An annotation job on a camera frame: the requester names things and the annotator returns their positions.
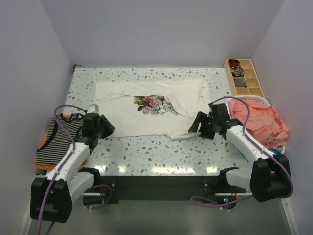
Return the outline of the white floral print t-shirt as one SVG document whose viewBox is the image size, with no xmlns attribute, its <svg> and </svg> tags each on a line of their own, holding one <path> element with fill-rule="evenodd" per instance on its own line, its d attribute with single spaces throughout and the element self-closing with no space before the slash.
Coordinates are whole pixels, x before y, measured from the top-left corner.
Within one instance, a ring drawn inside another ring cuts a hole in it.
<svg viewBox="0 0 313 235">
<path fill-rule="evenodd" d="M 208 113 L 209 85 L 204 79 L 167 82 L 96 83 L 94 103 L 115 127 L 112 137 L 167 135 L 171 140 L 190 133 L 199 111 Z"/>
</svg>

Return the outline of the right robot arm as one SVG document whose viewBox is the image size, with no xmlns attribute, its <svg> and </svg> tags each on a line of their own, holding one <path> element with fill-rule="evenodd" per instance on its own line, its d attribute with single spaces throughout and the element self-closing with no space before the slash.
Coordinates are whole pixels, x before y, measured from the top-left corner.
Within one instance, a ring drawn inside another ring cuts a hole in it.
<svg viewBox="0 0 313 235">
<path fill-rule="evenodd" d="M 223 192 L 230 192 L 234 187 L 248 190 L 258 202 L 291 196 L 293 183 L 288 158 L 263 147 L 246 130 L 244 123 L 230 117 L 226 104 L 210 104 L 209 107 L 208 114 L 197 113 L 188 131 L 211 140 L 219 134 L 252 164 L 249 172 L 238 167 L 221 170 L 214 187 Z"/>
</svg>

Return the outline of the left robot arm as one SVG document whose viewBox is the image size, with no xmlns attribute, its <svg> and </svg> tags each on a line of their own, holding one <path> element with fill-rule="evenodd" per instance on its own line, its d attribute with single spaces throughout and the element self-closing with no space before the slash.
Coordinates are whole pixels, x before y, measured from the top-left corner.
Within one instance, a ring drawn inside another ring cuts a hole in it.
<svg viewBox="0 0 313 235">
<path fill-rule="evenodd" d="M 34 220 L 65 223 L 74 202 L 85 191 L 112 188 L 101 183 L 98 169 L 83 167 L 82 162 L 93 152 L 99 139 L 113 134 L 115 127 L 104 115 L 87 113 L 83 118 L 82 133 L 76 135 L 65 156 L 55 170 L 31 185 L 30 217 Z"/>
</svg>

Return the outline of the grey rolled socks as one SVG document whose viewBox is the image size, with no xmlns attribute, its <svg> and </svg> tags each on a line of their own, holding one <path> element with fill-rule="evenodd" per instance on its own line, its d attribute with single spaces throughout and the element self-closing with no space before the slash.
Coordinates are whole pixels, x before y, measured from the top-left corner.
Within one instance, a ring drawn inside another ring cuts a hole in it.
<svg viewBox="0 0 313 235">
<path fill-rule="evenodd" d="M 247 84 L 244 79 L 234 79 L 234 85 L 236 88 L 247 88 Z"/>
</svg>

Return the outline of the pink black rolled socks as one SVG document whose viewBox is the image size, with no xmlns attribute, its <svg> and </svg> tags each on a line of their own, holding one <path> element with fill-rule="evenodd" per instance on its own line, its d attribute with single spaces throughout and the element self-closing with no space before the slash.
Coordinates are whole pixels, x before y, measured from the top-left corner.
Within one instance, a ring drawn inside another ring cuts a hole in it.
<svg viewBox="0 0 313 235">
<path fill-rule="evenodd" d="M 244 77 L 244 69 L 240 66 L 232 66 L 230 71 L 233 77 Z"/>
</svg>

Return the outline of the wooden compartment organizer box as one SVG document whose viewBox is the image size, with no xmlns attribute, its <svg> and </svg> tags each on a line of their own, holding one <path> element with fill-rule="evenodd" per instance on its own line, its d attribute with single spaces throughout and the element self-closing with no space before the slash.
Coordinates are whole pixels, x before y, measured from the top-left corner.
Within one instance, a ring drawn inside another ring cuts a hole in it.
<svg viewBox="0 0 313 235">
<path fill-rule="evenodd" d="M 264 93 L 260 85 L 256 70 L 254 68 L 251 59 L 236 59 L 241 63 L 241 67 L 244 69 L 244 77 L 233 77 L 228 64 L 228 59 L 225 61 L 224 68 L 226 76 L 229 82 L 232 95 L 255 95 L 264 98 Z M 234 85 L 234 79 L 244 79 L 247 84 L 247 88 L 236 88 Z"/>
</svg>

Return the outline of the white plastic laundry basket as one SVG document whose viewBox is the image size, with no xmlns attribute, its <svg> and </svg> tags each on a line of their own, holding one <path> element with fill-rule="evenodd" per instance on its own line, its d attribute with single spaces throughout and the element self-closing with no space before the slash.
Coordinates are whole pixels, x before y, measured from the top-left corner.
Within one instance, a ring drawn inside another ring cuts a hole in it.
<svg viewBox="0 0 313 235">
<path fill-rule="evenodd" d="M 255 96 L 255 95 L 239 95 L 237 96 L 237 99 L 230 99 L 227 103 L 230 117 L 232 119 L 239 120 L 242 124 L 244 124 L 245 121 L 248 121 L 249 116 L 250 116 L 249 106 L 245 103 L 246 100 L 256 100 L 263 104 L 270 105 L 270 103 L 267 100 L 265 100 L 264 98 L 260 96 Z M 285 152 L 285 148 L 286 148 L 286 145 L 283 145 L 276 149 L 282 150 L 282 154 L 283 154 Z"/>
</svg>

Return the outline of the red black rolled socks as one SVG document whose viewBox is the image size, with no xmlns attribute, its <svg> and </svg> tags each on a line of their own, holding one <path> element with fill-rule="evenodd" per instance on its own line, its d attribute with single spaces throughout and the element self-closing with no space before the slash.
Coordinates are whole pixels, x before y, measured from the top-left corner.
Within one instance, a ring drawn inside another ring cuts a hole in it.
<svg viewBox="0 0 313 235">
<path fill-rule="evenodd" d="M 236 59 L 228 59 L 228 64 L 230 67 L 240 67 L 241 63 L 239 60 Z"/>
</svg>

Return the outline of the salmon orange garment in basket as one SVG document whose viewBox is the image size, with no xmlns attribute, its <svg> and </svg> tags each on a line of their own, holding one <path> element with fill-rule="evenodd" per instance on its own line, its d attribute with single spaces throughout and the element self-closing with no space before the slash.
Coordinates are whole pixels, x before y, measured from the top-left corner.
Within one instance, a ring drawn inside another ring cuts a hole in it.
<svg viewBox="0 0 313 235">
<path fill-rule="evenodd" d="M 264 147 L 278 148 L 287 144 L 289 130 L 276 109 L 256 100 L 246 100 L 250 116 L 246 124 L 248 132 Z"/>
</svg>

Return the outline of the teal garment in basket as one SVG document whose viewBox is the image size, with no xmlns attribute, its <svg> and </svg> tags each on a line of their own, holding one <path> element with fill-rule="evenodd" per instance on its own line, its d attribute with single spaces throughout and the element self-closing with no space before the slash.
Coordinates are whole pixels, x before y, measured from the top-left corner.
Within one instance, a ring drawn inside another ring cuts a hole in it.
<svg viewBox="0 0 313 235">
<path fill-rule="evenodd" d="M 238 150 L 238 153 L 245 158 L 245 155 L 239 150 Z M 282 150 L 280 149 L 274 149 L 274 148 L 269 148 L 269 151 L 273 152 L 274 154 L 281 154 L 282 153 Z"/>
</svg>

